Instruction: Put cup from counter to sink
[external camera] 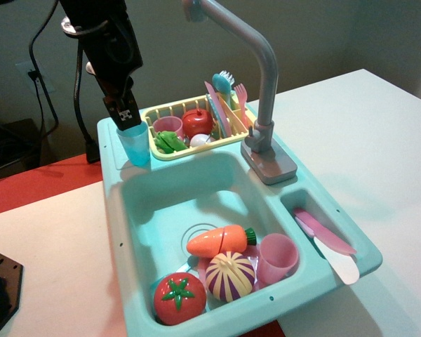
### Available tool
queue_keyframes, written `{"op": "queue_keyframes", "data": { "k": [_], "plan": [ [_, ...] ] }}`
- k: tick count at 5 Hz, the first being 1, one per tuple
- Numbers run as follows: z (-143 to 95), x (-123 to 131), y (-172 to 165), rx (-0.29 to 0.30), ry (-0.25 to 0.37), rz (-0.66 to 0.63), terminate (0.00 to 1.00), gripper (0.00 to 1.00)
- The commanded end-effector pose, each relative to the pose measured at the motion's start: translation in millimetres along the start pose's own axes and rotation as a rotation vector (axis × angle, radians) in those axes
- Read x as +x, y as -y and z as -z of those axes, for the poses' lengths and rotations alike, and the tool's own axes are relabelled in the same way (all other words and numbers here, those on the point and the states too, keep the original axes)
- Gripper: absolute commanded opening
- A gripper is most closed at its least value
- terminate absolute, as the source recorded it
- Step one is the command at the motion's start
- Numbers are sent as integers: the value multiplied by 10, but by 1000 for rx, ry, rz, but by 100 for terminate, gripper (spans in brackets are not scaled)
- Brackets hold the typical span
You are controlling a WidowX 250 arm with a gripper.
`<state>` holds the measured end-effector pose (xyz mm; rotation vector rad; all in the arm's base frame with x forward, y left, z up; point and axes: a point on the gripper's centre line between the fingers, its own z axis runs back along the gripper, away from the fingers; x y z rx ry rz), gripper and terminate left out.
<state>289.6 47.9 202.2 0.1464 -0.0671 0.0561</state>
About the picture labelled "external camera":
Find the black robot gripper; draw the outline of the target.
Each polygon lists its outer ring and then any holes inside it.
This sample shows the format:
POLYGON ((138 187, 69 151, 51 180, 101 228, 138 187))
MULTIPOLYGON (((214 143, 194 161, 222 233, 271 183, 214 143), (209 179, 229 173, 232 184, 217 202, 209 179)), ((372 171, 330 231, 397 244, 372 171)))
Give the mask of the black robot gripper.
POLYGON ((137 39, 124 1, 61 1, 70 27, 65 34, 78 39, 106 96, 102 99, 120 131, 141 124, 131 90, 130 75, 142 67, 137 39), (110 95, 122 95, 114 100, 110 95))

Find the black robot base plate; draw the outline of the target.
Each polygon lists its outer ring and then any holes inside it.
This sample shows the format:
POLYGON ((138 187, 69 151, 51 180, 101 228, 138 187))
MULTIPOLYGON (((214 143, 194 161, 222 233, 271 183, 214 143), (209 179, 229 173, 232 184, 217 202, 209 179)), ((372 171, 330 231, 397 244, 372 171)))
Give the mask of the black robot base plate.
POLYGON ((22 264, 0 253, 0 330, 20 306, 22 264))

